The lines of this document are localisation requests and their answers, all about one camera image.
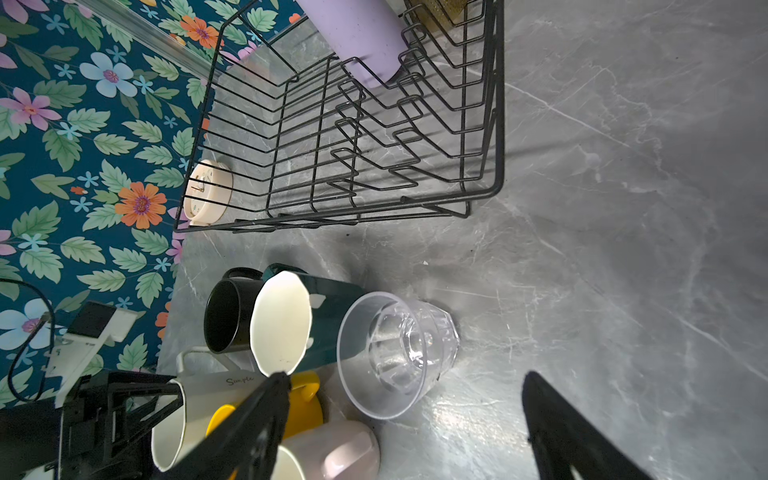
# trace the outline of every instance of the black mug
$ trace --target black mug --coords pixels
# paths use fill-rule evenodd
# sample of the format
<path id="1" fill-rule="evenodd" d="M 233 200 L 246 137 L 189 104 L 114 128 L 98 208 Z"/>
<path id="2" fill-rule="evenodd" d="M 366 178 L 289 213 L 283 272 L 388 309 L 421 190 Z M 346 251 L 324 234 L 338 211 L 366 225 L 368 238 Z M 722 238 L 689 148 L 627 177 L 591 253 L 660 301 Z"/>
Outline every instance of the black mug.
<path id="1" fill-rule="evenodd" d="M 213 353 L 250 349 L 250 317 L 264 286 L 259 270 L 239 266 L 226 271 L 205 306 L 205 343 Z"/>

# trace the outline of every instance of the mug handle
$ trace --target mug handle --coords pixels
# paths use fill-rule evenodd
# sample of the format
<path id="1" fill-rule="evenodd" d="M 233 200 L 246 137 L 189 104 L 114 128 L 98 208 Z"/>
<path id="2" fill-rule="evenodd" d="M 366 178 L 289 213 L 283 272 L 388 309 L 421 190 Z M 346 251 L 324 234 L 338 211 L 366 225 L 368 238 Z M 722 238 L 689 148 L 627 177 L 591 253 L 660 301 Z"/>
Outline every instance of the mug handle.
<path id="1" fill-rule="evenodd" d="M 373 450 L 373 443 L 370 434 L 358 433 L 326 456 L 323 460 L 323 477 L 326 480 L 333 480 L 371 450 Z"/>
<path id="2" fill-rule="evenodd" d="M 195 352 L 195 353 L 208 353 L 208 354 L 210 354 L 213 358 L 215 358 L 218 361 L 218 363 L 223 365 L 224 368 L 226 368 L 227 370 L 230 370 L 231 372 L 235 372 L 237 370 L 242 370 L 239 366 L 237 366 L 237 364 L 235 362 L 230 360 L 229 357 L 227 357 L 224 354 L 217 355 L 217 354 L 211 352 L 210 349 L 208 347 L 206 347 L 206 346 L 193 346 L 193 347 L 190 347 L 189 349 L 184 350 L 183 352 L 179 353 L 178 355 L 176 355 L 176 371 L 177 371 L 177 375 L 181 375 L 182 373 L 184 373 L 184 370 L 186 368 L 184 366 L 184 357 L 186 357 L 187 354 L 192 353 L 192 352 Z"/>
<path id="3" fill-rule="evenodd" d="M 233 276 L 244 276 L 252 280 L 261 280 L 262 275 L 263 273 L 254 268 L 249 268 L 247 266 L 236 266 L 224 272 L 224 275 L 221 278 L 227 279 L 232 278 Z"/>
<path id="4" fill-rule="evenodd" d="M 291 390 L 302 389 L 301 399 L 304 402 L 309 402 L 320 390 L 320 377 L 312 370 L 294 373 L 290 376 L 290 385 Z"/>

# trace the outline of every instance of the black cable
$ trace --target black cable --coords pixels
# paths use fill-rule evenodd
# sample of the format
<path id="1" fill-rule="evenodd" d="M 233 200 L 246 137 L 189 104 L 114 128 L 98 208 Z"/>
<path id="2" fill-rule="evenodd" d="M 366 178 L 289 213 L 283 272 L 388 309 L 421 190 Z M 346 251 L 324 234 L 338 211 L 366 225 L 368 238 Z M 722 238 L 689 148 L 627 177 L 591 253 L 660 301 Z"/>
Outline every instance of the black cable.
<path id="1" fill-rule="evenodd" d="M 56 315 L 53 313 L 53 305 L 51 304 L 51 302 L 48 301 L 48 298 L 46 298 L 45 295 L 43 295 L 43 292 L 41 292 L 39 288 L 32 285 L 31 283 L 26 283 L 25 281 L 22 281 L 22 280 L 12 280 L 9 278 L 0 278 L 0 282 L 15 283 L 16 285 L 26 286 L 30 290 L 37 293 L 38 296 L 40 297 L 40 300 L 42 300 L 43 303 L 45 303 L 45 306 L 48 308 L 48 313 L 51 316 L 50 318 L 51 341 L 50 341 L 50 344 L 48 345 L 48 355 L 49 355 L 48 358 L 50 358 L 50 354 L 51 352 L 53 352 L 53 343 L 55 339 L 54 330 L 56 327 Z M 35 329 L 29 333 L 29 336 L 27 337 L 27 339 L 24 341 L 24 343 L 22 343 L 22 346 L 19 347 L 18 352 L 16 353 L 16 356 L 13 357 L 13 362 L 11 362 L 11 368 L 8 369 L 8 389 L 11 390 L 11 394 L 14 397 L 16 397 L 16 399 L 19 402 L 37 402 L 43 394 L 43 389 L 45 389 L 45 374 L 43 374 L 42 379 L 40 379 L 40 388 L 38 389 L 38 394 L 33 399 L 25 399 L 24 397 L 19 395 L 19 393 L 16 391 L 16 388 L 13 386 L 13 371 L 16 370 L 16 364 L 18 363 L 19 359 L 22 357 L 22 353 L 24 352 L 24 350 L 29 346 L 29 343 L 32 341 L 32 339 L 35 338 L 35 335 L 38 334 L 38 332 L 43 328 L 44 325 L 45 325 L 45 320 L 41 317 L 38 324 L 35 325 Z"/>

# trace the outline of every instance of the floral wallpaper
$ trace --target floral wallpaper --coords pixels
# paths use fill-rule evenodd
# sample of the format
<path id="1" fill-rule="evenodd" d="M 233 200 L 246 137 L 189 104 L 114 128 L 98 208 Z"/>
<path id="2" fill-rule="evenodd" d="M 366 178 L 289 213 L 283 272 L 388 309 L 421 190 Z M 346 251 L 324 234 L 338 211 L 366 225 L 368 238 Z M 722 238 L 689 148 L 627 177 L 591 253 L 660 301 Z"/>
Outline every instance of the floral wallpaper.
<path id="1" fill-rule="evenodd" d="M 2 0 L 0 14 L 0 277 L 48 296 L 57 335 L 86 300 L 141 312 L 86 373 L 151 370 L 184 250 L 172 225 L 204 82 L 71 0 Z M 18 404 L 6 372 L 44 311 L 0 283 L 0 408 Z M 49 328 L 16 367 L 22 395 L 44 375 Z"/>
<path id="2" fill-rule="evenodd" d="M 200 56 L 213 60 L 222 24 L 249 1 L 136 0 L 129 7 L 166 30 L 182 45 L 186 45 Z M 303 11 L 295 0 L 260 0 L 248 10 L 245 16 L 253 28 L 269 40 L 299 21 L 302 15 Z M 223 35 L 222 54 L 232 61 L 242 59 L 261 43 L 256 34 L 243 25 L 240 19 L 224 29 Z"/>

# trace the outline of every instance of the yellow mug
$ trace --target yellow mug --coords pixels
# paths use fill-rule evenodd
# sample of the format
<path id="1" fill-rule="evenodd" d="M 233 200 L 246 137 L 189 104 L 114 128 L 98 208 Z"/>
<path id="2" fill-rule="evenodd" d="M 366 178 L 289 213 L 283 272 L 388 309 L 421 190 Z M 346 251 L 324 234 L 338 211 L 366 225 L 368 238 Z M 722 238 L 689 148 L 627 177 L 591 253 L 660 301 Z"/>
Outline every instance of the yellow mug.
<path id="1" fill-rule="evenodd" d="M 313 371 L 294 373 L 290 377 L 291 391 L 288 394 L 290 409 L 283 439 L 297 433 L 314 429 L 323 424 L 323 409 L 317 399 L 320 390 L 320 377 Z M 208 422 L 206 436 L 218 427 L 221 422 L 235 411 L 233 405 L 222 405 Z"/>

